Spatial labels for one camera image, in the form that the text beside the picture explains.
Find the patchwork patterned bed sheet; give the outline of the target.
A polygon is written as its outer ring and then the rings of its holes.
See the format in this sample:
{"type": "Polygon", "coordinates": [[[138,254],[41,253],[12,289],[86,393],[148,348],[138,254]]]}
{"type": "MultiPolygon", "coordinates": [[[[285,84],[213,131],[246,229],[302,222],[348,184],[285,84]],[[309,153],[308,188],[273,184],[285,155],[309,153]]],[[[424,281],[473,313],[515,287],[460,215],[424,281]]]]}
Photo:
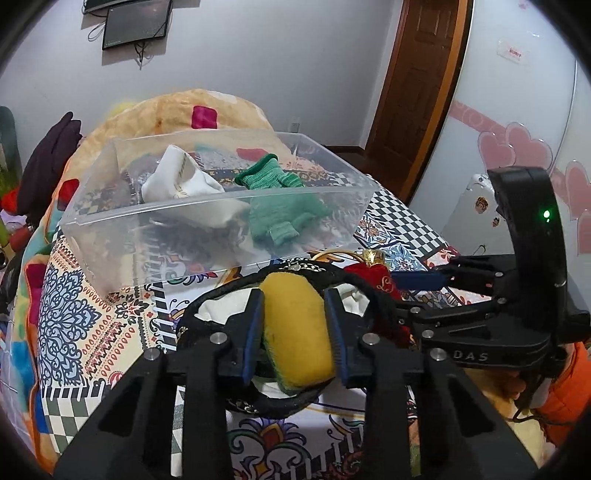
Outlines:
{"type": "Polygon", "coordinates": [[[370,202],[363,245],[383,264],[264,260],[228,275],[183,272],[194,229],[163,222],[140,258],[159,280],[101,296],[52,206],[55,240],[23,254],[18,308],[34,382],[37,458],[51,479],[410,479],[439,475],[442,448],[410,438],[437,412],[422,332],[468,306],[438,262],[382,231],[416,230],[398,200],[370,202]],[[383,226],[381,216],[390,215],[383,226]]]}

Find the dark wall monitor panel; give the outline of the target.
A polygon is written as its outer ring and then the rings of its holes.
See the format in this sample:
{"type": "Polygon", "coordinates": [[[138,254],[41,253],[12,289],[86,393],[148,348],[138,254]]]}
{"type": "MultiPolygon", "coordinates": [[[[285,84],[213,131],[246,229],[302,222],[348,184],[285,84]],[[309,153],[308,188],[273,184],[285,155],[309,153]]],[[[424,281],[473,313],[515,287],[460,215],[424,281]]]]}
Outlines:
{"type": "Polygon", "coordinates": [[[102,49],[164,38],[171,8],[170,0],[132,1],[109,7],[102,49]]]}

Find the beige fleece blanket with squares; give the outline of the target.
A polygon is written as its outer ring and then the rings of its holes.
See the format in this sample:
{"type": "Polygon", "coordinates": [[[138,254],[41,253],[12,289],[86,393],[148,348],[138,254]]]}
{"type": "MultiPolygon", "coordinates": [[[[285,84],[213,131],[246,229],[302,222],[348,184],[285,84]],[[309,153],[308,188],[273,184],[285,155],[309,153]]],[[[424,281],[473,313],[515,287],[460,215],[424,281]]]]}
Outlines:
{"type": "Polygon", "coordinates": [[[53,251],[61,240],[61,217],[75,188],[104,146],[114,139],[127,139],[169,134],[191,129],[266,129],[270,130],[263,109],[256,104],[205,89],[192,89],[164,94],[129,106],[108,117],[91,133],[82,135],[78,148],[65,164],[51,203],[27,244],[18,277],[13,318],[16,323],[31,321],[33,294],[26,279],[29,268],[40,271],[53,259],[53,251]]]}

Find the yellow sponge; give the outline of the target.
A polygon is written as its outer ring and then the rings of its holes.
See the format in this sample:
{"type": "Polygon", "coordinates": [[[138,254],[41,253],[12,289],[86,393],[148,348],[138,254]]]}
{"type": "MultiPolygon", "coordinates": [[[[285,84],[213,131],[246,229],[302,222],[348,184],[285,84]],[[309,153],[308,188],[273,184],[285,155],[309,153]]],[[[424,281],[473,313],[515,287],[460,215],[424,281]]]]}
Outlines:
{"type": "Polygon", "coordinates": [[[259,290],[264,297],[263,343],[280,389],[295,394],[335,376],[325,303],[303,276],[276,272],[259,290]]]}

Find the black wall television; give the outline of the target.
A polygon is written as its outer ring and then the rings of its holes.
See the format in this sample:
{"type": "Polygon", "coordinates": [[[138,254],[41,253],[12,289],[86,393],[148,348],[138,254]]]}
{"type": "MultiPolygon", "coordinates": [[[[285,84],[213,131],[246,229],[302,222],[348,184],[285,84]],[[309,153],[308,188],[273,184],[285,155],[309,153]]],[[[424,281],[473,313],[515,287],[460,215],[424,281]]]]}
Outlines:
{"type": "Polygon", "coordinates": [[[107,9],[112,6],[125,4],[131,0],[84,0],[82,12],[84,14],[94,13],[100,10],[107,9]]]}

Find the clear plastic storage box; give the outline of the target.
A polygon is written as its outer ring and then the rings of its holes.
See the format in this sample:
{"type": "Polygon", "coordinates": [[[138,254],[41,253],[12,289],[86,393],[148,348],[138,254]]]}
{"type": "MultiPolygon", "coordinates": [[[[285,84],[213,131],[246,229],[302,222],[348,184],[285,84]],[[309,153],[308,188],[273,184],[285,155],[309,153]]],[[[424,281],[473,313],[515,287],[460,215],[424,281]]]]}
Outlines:
{"type": "Polygon", "coordinates": [[[346,246],[378,184],[297,133],[110,141],[61,229],[103,294],[346,246]]]}

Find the white sock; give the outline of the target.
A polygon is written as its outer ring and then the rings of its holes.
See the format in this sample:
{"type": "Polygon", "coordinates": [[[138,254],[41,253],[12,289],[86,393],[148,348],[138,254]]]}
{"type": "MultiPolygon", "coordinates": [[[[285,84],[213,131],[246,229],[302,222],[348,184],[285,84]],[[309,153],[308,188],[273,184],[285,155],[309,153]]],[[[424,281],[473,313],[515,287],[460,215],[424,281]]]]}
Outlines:
{"type": "Polygon", "coordinates": [[[166,213],[212,229],[225,228],[249,210],[249,204],[238,199],[217,199],[224,193],[221,184],[176,145],[167,146],[155,171],[141,186],[144,203],[204,198],[202,203],[172,207],[166,213]]]}

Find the brown wooden door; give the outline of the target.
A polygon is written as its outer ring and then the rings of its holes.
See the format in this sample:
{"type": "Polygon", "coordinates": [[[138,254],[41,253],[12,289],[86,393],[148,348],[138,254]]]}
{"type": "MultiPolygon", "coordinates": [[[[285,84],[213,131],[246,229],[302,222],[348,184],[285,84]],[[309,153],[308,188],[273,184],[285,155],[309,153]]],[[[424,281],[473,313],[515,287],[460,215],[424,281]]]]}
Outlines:
{"type": "Polygon", "coordinates": [[[366,170],[412,199],[437,143],[464,59],[472,1],[405,1],[365,148],[366,170]]]}

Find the red embroidered pouch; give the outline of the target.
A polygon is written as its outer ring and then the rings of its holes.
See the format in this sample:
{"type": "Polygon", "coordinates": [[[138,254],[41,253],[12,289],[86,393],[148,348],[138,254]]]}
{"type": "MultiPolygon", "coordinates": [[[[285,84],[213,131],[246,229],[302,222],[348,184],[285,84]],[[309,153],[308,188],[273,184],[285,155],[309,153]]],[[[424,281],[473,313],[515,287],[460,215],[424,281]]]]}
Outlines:
{"type": "Polygon", "coordinates": [[[366,263],[355,263],[346,266],[345,271],[357,275],[376,290],[388,294],[394,300],[401,301],[402,294],[397,288],[391,276],[391,272],[383,264],[367,265],[366,263]]]}

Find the green knitted glove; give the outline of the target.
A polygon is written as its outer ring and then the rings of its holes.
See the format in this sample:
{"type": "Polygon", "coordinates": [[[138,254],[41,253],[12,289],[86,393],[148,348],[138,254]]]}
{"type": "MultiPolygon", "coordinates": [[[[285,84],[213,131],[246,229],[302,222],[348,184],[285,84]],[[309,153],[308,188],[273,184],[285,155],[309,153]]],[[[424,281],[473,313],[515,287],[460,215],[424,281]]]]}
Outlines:
{"type": "Polygon", "coordinates": [[[304,188],[304,182],[294,172],[283,171],[274,154],[236,175],[235,184],[249,191],[274,192],[250,199],[249,232],[259,245],[280,247],[293,242],[305,228],[332,213],[318,195],[286,193],[287,189],[304,188]]]}

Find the grey plush toy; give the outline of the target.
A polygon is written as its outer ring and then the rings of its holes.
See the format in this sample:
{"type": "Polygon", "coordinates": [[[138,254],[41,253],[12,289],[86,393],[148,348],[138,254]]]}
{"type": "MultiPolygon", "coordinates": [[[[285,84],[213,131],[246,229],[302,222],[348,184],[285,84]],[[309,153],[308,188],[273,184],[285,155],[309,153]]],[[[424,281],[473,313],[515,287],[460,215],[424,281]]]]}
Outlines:
{"type": "Polygon", "coordinates": [[[14,189],[22,176],[14,117],[6,106],[0,107],[1,128],[1,191],[14,189]]]}

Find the dark purple jacket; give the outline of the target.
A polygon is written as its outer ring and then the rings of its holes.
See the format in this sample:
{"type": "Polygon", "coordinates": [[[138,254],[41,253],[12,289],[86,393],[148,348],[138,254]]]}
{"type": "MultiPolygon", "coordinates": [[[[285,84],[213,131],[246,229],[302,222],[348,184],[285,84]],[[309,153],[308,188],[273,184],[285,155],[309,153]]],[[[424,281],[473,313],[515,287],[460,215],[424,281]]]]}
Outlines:
{"type": "Polygon", "coordinates": [[[17,214],[37,226],[50,206],[66,162],[82,139],[81,121],[67,112],[53,125],[29,158],[17,195],[17,214]]]}

